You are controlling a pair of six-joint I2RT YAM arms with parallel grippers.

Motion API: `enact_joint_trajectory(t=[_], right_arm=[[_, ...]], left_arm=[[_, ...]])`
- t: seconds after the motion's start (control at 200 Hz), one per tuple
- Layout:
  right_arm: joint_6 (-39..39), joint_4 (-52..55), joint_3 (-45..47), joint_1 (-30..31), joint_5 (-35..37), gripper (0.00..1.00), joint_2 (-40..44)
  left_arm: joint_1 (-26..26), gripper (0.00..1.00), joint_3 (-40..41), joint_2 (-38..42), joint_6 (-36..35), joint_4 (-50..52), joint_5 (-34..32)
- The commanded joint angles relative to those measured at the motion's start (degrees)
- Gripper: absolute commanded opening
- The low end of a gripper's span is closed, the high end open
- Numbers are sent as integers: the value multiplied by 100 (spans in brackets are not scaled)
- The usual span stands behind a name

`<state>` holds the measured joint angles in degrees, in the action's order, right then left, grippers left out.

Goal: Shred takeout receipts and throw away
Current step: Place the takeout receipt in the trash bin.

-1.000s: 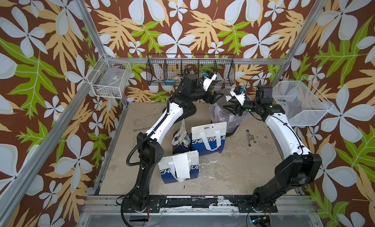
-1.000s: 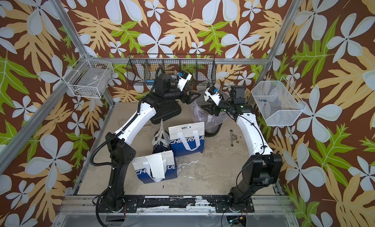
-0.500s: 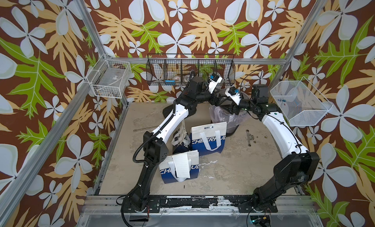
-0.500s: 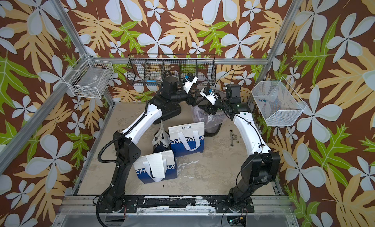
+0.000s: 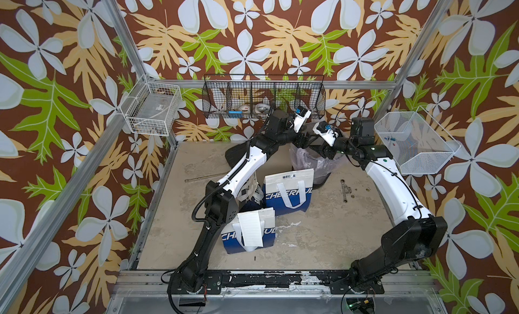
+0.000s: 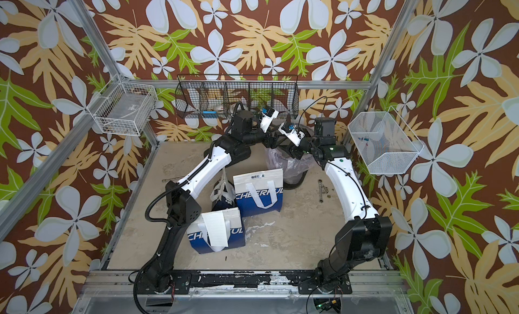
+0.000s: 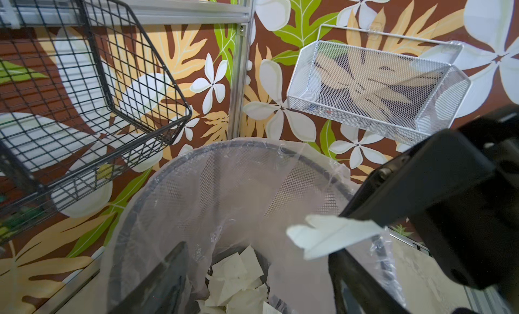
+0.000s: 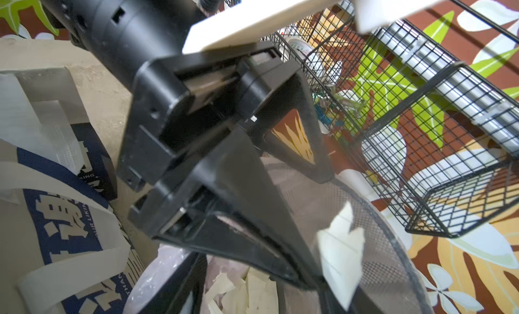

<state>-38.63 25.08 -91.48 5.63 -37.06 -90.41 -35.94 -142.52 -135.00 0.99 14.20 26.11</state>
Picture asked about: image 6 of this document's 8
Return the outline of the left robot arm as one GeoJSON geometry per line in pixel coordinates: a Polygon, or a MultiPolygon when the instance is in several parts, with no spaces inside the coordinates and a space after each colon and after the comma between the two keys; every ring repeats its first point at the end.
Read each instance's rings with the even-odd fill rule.
{"type": "Polygon", "coordinates": [[[200,215],[200,192],[222,169],[240,163],[251,155],[250,147],[267,141],[269,127],[278,116],[272,107],[259,116],[238,104],[225,133],[212,142],[205,158],[178,182],[166,184],[166,191],[146,208],[145,219],[166,225],[154,256],[138,271],[133,292],[163,294],[170,289],[170,276],[183,235],[200,215]]]}

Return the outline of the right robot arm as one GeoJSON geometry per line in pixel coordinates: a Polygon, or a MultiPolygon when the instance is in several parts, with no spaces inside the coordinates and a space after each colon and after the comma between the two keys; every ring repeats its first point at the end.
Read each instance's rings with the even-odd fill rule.
{"type": "Polygon", "coordinates": [[[294,123],[282,124],[279,131],[290,141],[286,148],[290,156],[301,158],[309,154],[325,172],[345,217],[345,225],[335,236],[328,257],[319,261],[314,276],[307,282],[321,293],[336,290],[349,293],[348,273],[384,255],[391,235],[391,220],[378,214],[363,191],[350,153],[336,142],[334,119],[316,119],[313,134],[294,123]]]}

